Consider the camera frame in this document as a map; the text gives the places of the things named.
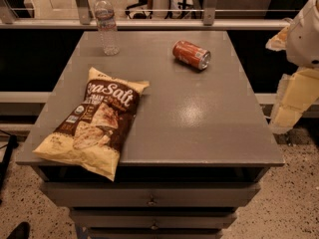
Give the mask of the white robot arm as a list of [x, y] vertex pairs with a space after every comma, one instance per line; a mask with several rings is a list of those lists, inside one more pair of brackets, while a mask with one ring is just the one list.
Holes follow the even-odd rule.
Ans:
[[287, 61], [297, 66], [291, 76], [281, 77], [270, 115], [271, 131], [284, 134], [319, 99], [319, 0], [308, 0], [266, 48], [285, 51]]

